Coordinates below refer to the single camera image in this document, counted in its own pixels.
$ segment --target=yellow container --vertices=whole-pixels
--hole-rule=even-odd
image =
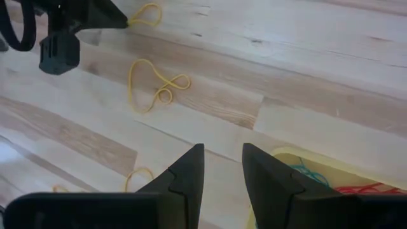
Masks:
[[[273,150],[270,154],[287,165],[300,165],[300,158],[302,158],[304,165],[312,172],[322,174],[329,181],[332,188],[365,186],[377,182],[386,183],[343,162],[304,149],[281,147]],[[256,219],[252,210],[249,213],[247,229],[256,229]]]

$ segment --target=red string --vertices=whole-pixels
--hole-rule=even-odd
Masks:
[[[378,188],[385,186],[382,183],[374,183],[366,186],[343,186],[335,188],[343,194],[405,194],[399,188],[391,188],[389,190],[379,190]]]

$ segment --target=black cable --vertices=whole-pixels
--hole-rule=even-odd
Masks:
[[[21,41],[18,40],[10,16],[7,11],[5,0],[0,0],[0,32],[6,42],[15,50],[30,51],[36,42],[36,19],[34,6],[31,0],[21,0],[21,9],[24,18],[24,32]]]

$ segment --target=yellow string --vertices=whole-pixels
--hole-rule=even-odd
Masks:
[[[155,7],[158,10],[158,19],[157,19],[157,21],[149,22],[149,21],[146,21],[146,20],[143,20],[143,19],[137,19],[140,16],[140,14],[144,13],[146,11],[146,9],[148,9],[150,7]],[[161,6],[156,4],[156,3],[145,4],[142,8],[139,9],[139,11],[137,13],[134,14],[134,16],[132,16],[127,21],[127,24],[128,24],[128,26],[131,26],[131,25],[134,25],[136,23],[142,23],[142,24],[146,24],[146,25],[150,25],[150,26],[154,27],[154,26],[158,25],[161,22],[162,14],[163,14],[162,11],[163,10],[161,9]]]
[[[64,192],[69,192],[68,189],[64,188],[64,187],[61,186],[61,185],[56,184],[56,185],[52,186],[52,191],[53,191],[53,192],[58,192],[58,190],[62,190],[62,191],[64,191]]]
[[[165,104],[165,105],[170,104],[170,103],[172,102],[172,100],[173,100],[172,92],[171,92],[168,88],[166,88],[167,86],[172,86],[172,87],[174,87],[174,88],[176,88],[176,89],[180,89],[180,90],[188,89],[188,88],[191,86],[191,80],[190,80],[190,78],[189,78],[187,75],[185,75],[185,74],[179,74],[179,75],[175,76],[174,78],[172,78],[171,80],[167,80],[164,76],[162,76],[162,75],[157,71],[157,69],[155,68],[155,66],[153,65],[153,63],[151,63],[149,60],[146,60],[146,59],[138,59],[138,60],[136,60],[135,62],[133,62],[132,67],[130,68],[130,70],[129,70],[129,72],[128,72],[128,87],[127,87],[127,91],[128,91],[128,102],[130,103],[131,107],[133,108],[133,110],[134,110],[135,112],[138,112],[138,110],[137,110],[135,104],[132,102],[132,101],[133,101],[133,90],[132,90],[133,84],[132,84],[132,78],[133,78],[133,70],[134,70],[134,67],[135,67],[138,63],[141,63],[141,62],[145,62],[145,63],[147,63],[148,65],[150,65],[151,68],[153,69],[154,73],[156,74],[156,76],[159,77],[162,81],[165,82],[165,84],[164,84],[163,86],[161,86],[161,87],[156,91],[156,93],[154,94],[154,99],[153,99],[152,103],[150,104],[150,106],[149,106],[147,109],[140,111],[141,113],[147,113],[148,111],[150,111],[151,108],[153,108],[154,103],[155,103],[155,101],[156,101],[157,99],[158,99],[160,102],[162,102],[163,104]],[[178,79],[181,78],[181,77],[184,77],[184,78],[186,79],[186,81],[187,81],[187,84],[186,84],[185,87],[182,87],[182,86],[177,85],[176,83],[173,83],[175,80],[178,80]],[[168,101],[166,101],[166,102],[163,102],[163,101],[162,101],[162,98],[161,98],[163,92],[167,92],[168,95],[169,95],[169,97],[170,97],[170,98],[168,99]]]
[[[147,167],[139,167],[136,168],[135,170],[133,170],[131,173],[128,174],[126,181],[125,181],[125,187],[124,187],[124,192],[127,192],[127,186],[128,186],[128,182],[131,180],[132,176],[138,172],[142,172],[145,171],[150,175],[151,181],[154,180],[154,174],[153,172],[147,168]],[[52,192],[58,192],[58,190],[62,190],[63,192],[69,192],[69,190],[59,184],[56,184],[52,187]]]
[[[130,179],[132,178],[133,174],[136,174],[136,173],[141,172],[141,171],[146,171],[146,172],[151,176],[151,180],[154,180],[153,172],[152,172],[149,168],[147,168],[147,167],[140,167],[140,168],[137,168],[137,169],[135,169],[133,172],[131,172],[131,173],[128,174],[128,176],[127,176],[127,178],[126,178],[126,182],[125,182],[124,192],[127,192],[128,182],[129,182]]]

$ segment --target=wooden floor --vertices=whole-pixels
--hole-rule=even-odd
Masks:
[[[113,2],[131,16],[147,0]],[[79,33],[81,64],[62,76],[38,69],[38,46],[0,54],[0,205],[55,184],[122,191],[134,168],[159,175],[198,142],[200,228],[245,228],[244,142],[294,145],[407,188],[406,0],[156,2],[158,27]],[[20,8],[8,6],[21,33]],[[133,112],[127,73],[139,58],[186,73],[191,88]],[[134,85],[144,107],[162,82],[142,66]],[[135,176],[132,191],[147,182]]]

